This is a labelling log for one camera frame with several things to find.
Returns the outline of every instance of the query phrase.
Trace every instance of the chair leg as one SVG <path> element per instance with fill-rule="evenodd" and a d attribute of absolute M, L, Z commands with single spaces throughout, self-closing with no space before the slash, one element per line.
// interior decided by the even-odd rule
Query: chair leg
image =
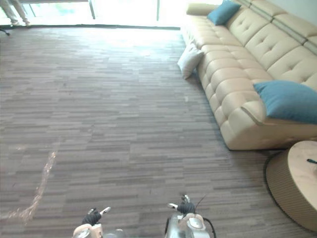
<path fill-rule="evenodd" d="M 3 31 L 7 36 L 10 35 L 10 33 L 8 33 L 6 30 L 4 30 L 4 29 L 2 29 L 2 28 L 0 28 L 0 31 Z"/>

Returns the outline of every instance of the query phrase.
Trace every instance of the beige leather sofa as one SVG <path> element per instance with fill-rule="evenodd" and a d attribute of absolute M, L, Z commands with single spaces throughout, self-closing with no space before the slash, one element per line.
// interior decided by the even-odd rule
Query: beige leather sofa
<path fill-rule="evenodd" d="M 317 125 L 266 117 L 253 87 L 279 79 L 317 91 L 317 26 L 265 0 L 235 2 L 242 6 L 226 26 L 206 17 L 217 6 L 192 3 L 181 27 L 185 42 L 204 52 L 197 71 L 226 145 L 253 150 L 317 140 Z"/>

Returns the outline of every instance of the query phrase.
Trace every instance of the sofa backrest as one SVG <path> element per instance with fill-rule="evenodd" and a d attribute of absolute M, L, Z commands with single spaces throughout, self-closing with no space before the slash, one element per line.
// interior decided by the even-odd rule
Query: sofa backrest
<path fill-rule="evenodd" d="M 269 21 L 246 7 L 240 10 L 227 22 L 229 31 L 241 42 L 243 46 Z"/>
<path fill-rule="evenodd" d="M 317 91 L 317 26 L 265 0 L 243 4 L 227 28 L 274 79 Z"/>

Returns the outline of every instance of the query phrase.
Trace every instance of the person's legs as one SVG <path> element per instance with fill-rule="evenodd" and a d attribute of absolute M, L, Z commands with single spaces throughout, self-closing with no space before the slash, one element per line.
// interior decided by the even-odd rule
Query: person's legs
<path fill-rule="evenodd" d="M 7 0 L 0 0 L 0 6 L 4 10 L 4 12 L 7 15 L 7 17 L 10 18 L 11 23 L 13 25 L 17 24 L 19 22 L 18 18 L 16 17 L 14 12 L 12 11 L 11 6 L 10 6 L 10 4 L 9 4 L 9 2 Z"/>
<path fill-rule="evenodd" d="M 19 0 L 11 0 L 13 6 L 15 7 L 16 11 L 19 13 L 20 17 L 22 18 L 22 20 L 25 22 L 25 24 L 30 24 L 28 18 L 25 15 L 25 11 L 21 5 L 21 3 L 19 2 Z"/>

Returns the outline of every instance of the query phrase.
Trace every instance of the round coffee table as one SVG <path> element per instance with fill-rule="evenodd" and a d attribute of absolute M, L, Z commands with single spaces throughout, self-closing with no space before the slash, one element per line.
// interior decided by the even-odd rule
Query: round coffee table
<path fill-rule="evenodd" d="M 317 142 L 301 141 L 270 159 L 268 188 L 280 208 L 301 226 L 317 232 Z"/>

